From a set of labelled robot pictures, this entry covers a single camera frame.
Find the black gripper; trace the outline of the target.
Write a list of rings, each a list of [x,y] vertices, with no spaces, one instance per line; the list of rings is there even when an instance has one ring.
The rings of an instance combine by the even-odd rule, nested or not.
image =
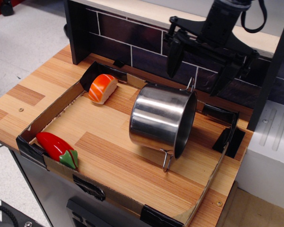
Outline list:
[[[211,6],[205,21],[170,17],[164,40],[169,45],[167,74],[173,78],[188,51],[222,66],[210,96],[217,96],[239,76],[250,72],[258,52],[232,32],[238,18],[244,18],[249,6]]]

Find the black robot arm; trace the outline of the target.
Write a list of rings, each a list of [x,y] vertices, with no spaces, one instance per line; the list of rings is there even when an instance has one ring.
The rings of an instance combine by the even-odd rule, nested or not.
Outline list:
[[[247,76],[259,53],[239,40],[232,31],[238,18],[245,18],[250,6],[249,0],[215,0],[205,21],[170,17],[171,25],[164,38],[169,46],[168,76],[175,76],[185,52],[220,65],[211,96],[222,92],[236,77]]]

